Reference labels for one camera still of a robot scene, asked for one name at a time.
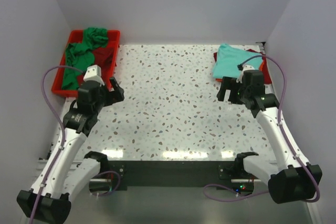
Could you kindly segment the aluminium rail frame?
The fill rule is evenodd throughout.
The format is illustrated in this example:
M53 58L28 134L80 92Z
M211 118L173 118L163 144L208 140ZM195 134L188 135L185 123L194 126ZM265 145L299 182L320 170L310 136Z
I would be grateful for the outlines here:
M79 149L74 171L89 151L110 161L233 161L256 152L276 163L269 140L243 104L218 101L212 77L217 45L121 45L112 77L124 101L102 108ZM248 61L243 72L257 70ZM277 204L261 180L252 192L204 187L129 187L96 176L80 191L64 223L318 223L315 200Z

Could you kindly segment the dark red folded t shirt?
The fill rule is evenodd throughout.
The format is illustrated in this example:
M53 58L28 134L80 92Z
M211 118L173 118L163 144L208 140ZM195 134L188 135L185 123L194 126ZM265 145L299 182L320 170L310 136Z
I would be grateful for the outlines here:
M222 44L214 53L215 65L213 68L213 78L221 82L223 77L238 78L240 71L237 66L252 56L263 55L253 49L238 49L227 44ZM267 59L265 57L254 58L247 62L254 69L261 70L264 74L265 84L271 84L268 72Z

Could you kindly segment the orange folded t shirt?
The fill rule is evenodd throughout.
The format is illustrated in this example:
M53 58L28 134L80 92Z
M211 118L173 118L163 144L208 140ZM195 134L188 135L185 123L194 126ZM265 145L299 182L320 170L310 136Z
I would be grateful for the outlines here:
M249 66L252 66L256 69L256 66L258 66L258 70L260 70L264 74L264 80L265 84L270 84L270 78L267 68L267 61L265 58L262 59L260 65L257 65L256 63L260 61L259 58L249 61L247 64ZM240 71L237 69L237 65L240 63L240 61L234 60L234 59L228 59L228 60L217 60L215 63L215 67L213 69L213 78L216 81L221 81L223 77L230 77L230 78L238 78L240 75Z

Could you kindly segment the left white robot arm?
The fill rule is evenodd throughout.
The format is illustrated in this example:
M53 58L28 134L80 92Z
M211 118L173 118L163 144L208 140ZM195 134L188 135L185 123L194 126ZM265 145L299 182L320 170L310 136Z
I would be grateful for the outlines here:
M46 165L29 190L21 190L17 203L30 221L64 223L71 205L89 180L113 175L117 184L121 176L112 171L105 154L89 151L74 171L75 156L98 121L105 106L124 100L124 90L110 78L112 90L96 80L84 81L61 123L61 135Z

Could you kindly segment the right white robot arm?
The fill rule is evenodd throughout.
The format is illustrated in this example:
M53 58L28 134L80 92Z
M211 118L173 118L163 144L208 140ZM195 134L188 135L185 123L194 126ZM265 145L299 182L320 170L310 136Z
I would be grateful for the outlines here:
M266 93L263 73L247 70L241 80L224 77L217 94L219 101L224 100L226 91L229 102L243 104L251 111L276 158L272 164L256 152L239 153L232 168L235 175L246 178L251 174L260 179L277 204L315 199L322 170L319 165L312 165L296 144L282 117L277 97Z

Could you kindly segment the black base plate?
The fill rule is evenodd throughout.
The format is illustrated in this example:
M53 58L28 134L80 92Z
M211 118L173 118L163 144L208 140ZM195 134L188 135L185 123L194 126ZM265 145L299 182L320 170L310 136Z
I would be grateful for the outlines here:
M204 187L220 184L238 192L252 192L255 176L234 171L233 161L110 161L120 175L117 190L129 187Z

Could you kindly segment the green t shirt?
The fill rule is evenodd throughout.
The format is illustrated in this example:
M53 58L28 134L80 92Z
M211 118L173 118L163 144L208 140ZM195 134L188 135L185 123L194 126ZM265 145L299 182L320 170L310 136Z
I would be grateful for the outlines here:
M105 48L108 44L108 30L105 28L89 27L82 32L82 42L70 43L65 50L65 65L86 71L94 64L93 51ZM80 72L65 68L61 88L63 90L77 90L77 77Z

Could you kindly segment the teal t shirt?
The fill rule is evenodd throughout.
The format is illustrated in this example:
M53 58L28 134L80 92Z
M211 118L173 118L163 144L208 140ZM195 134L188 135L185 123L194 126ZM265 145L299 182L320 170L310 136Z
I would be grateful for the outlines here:
M231 47L228 44L221 44L217 51L217 60L213 68L213 78L238 78L240 71L237 66L243 61L257 55L261 55L261 53L245 51Z

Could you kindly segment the dark red t shirt in bin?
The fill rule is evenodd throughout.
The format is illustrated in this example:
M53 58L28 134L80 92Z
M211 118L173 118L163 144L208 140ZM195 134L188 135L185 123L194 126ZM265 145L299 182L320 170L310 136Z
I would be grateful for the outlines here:
M73 66L81 71L86 71L92 65L98 65L102 71L102 78L106 79L113 61L114 49L112 47L99 47L94 50L80 46L75 52L76 61Z

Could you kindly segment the red plastic bin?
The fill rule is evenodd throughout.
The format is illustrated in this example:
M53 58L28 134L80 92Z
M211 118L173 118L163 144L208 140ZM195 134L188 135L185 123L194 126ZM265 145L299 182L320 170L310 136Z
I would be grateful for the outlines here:
M68 39L68 45L73 42L75 43L82 42L82 32L83 30L72 31ZM113 54L113 61L112 61L113 65L110 68L109 75L106 79L103 79L107 83L109 83L109 79L113 76L114 69L116 66L116 59L117 59L117 54L118 54L118 49L119 49L119 42L120 42L120 31L108 30L108 39L109 40L108 40L108 44L106 47L112 47L114 49L114 54ZM61 59L60 65L66 66L65 65L65 52ZM56 77L55 77L51 90L54 94L59 95L61 97L76 97L78 89L77 90L63 90L61 88L63 76L64 76L64 69L65 68L60 68L57 70ZM83 82L83 76L84 74L80 73L80 75L77 77L79 85Z

